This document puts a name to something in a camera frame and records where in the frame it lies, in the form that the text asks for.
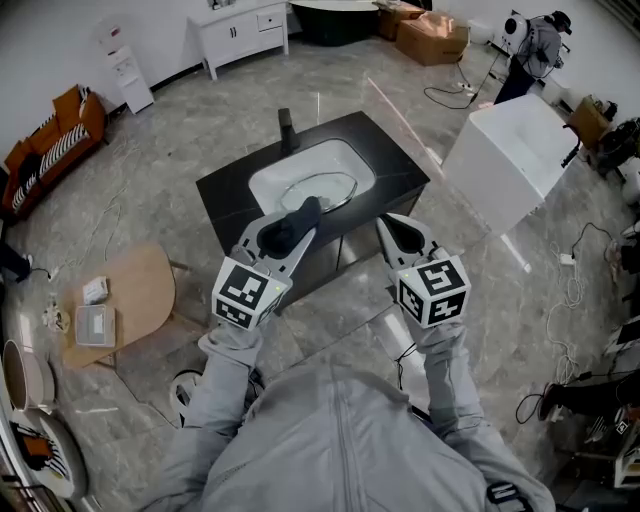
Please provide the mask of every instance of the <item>white drawer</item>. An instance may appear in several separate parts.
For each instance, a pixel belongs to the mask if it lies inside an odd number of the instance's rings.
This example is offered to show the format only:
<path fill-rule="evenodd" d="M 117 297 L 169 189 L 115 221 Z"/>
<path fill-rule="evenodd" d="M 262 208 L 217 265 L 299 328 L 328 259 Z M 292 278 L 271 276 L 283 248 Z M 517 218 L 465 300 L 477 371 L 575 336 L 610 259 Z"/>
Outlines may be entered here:
<path fill-rule="evenodd" d="M 282 13 L 278 11 L 263 12 L 258 14 L 258 30 L 269 30 L 282 26 Z"/>
<path fill-rule="evenodd" d="M 284 44 L 282 39 L 282 28 L 272 28 L 258 32 L 258 38 L 260 39 L 260 47 L 264 50 L 277 48 Z"/>

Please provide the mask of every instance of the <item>brown box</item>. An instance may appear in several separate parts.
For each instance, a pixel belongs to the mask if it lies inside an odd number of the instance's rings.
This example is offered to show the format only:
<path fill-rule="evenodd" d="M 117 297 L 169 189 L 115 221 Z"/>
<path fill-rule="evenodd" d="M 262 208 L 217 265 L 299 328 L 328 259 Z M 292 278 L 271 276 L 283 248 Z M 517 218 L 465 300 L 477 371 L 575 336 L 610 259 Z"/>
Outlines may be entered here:
<path fill-rule="evenodd" d="M 598 111 L 589 96 L 582 99 L 567 124 L 578 130 L 580 140 L 587 149 L 594 148 L 609 128 L 609 121 Z"/>
<path fill-rule="evenodd" d="M 401 21 L 396 48 L 423 66 L 452 64 L 469 43 L 469 27 L 444 14 L 424 13 Z"/>
<path fill-rule="evenodd" d="M 376 4 L 378 11 L 378 34 L 389 41 L 395 41 L 398 35 L 398 24 L 403 20 L 415 20 L 424 9 L 406 2 L 397 5 Z"/>

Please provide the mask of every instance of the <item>marble floor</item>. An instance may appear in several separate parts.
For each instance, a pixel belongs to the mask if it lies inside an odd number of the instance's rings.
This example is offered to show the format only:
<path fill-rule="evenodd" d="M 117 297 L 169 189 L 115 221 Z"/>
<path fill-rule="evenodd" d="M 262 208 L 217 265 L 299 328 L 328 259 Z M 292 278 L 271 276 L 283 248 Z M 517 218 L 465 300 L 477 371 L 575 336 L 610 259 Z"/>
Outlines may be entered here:
<path fill-rule="evenodd" d="M 527 468 L 549 480 L 562 461 L 547 425 L 532 420 L 521 426 L 514 418 L 520 399 L 554 378 L 563 354 L 545 329 L 569 276 L 566 270 L 559 276 L 549 246 L 555 241 L 568 251 L 587 221 L 612 233 L 626 227 L 632 215 L 619 183 L 602 180 L 575 160 L 541 208 L 506 236 L 493 236 L 438 166 L 469 110 L 445 109 L 422 90 L 457 84 L 454 66 L 423 68 L 377 39 L 340 48 L 292 41 L 290 48 L 288 58 L 275 52 L 226 66 L 215 83 L 198 71 L 161 89 L 153 106 L 114 121 L 107 130 L 111 144 L 8 232 L 8 241 L 33 254 L 38 266 L 59 268 L 52 283 L 34 274 L 8 284 L 4 334 L 45 355 L 54 369 L 56 413 L 74 433 L 88 466 L 88 503 L 107 511 L 135 503 L 176 426 L 168 384 L 178 371 L 204 361 L 195 344 L 198 333 L 170 326 L 121 352 L 117 375 L 96 366 L 65 368 L 56 337 L 40 321 L 48 295 L 62 293 L 105 257 L 152 240 L 194 269 L 176 276 L 177 309 L 211 321 L 210 291 L 223 253 L 195 182 L 276 141 L 280 107 L 291 109 L 297 130 L 363 110 L 431 178 L 412 215 L 461 255 L 470 276 L 467 345 L 487 416 Z M 461 62 L 467 79 L 480 83 L 493 58 L 493 50 L 471 46 Z M 498 73 L 505 71 L 502 60 Z M 489 79 L 472 108 L 493 100 L 499 87 Z M 111 204 L 119 207 L 103 214 Z M 579 247 L 584 298 L 572 311 L 556 311 L 550 326 L 554 337 L 576 345 L 583 368 L 599 357 L 612 327 L 626 315 L 620 297 L 628 283 L 621 278 L 612 284 L 602 259 L 606 242 L 587 231 Z M 387 285 L 376 256 L 288 307 L 267 328 L 259 360 L 266 378 L 333 357 L 395 382 L 392 358 L 409 340 Z M 419 357 L 413 357 L 405 388 L 426 407 L 426 382 Z"/>

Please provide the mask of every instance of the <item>power strip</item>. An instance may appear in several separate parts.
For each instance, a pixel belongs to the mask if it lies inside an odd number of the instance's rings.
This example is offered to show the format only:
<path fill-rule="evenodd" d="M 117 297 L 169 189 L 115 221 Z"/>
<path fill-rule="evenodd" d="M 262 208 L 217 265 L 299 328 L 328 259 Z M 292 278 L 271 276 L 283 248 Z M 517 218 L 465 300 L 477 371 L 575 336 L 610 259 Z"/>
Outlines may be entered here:
<path fill-rule="evenodd" d="M 573 267 L 576 264 L 576 260 L 571 256 L 571 254 L 561 254 L 560 255 L 560 265 L 564 265 L 565 267 Z"/>

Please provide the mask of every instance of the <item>white cabinet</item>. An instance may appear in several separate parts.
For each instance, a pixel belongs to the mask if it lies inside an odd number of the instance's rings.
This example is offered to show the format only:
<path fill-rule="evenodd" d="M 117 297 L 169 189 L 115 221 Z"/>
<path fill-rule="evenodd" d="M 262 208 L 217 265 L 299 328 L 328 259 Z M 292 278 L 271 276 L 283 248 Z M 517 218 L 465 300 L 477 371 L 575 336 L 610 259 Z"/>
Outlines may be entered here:
<path fill-rule="evenodd" d="M 202 2 L 189 13 L 188 22 L 213 80 L 218 66 L 242 57 L 279 46 L 289 53 L 282 0 L 238 0 L 215 11 Z"/>

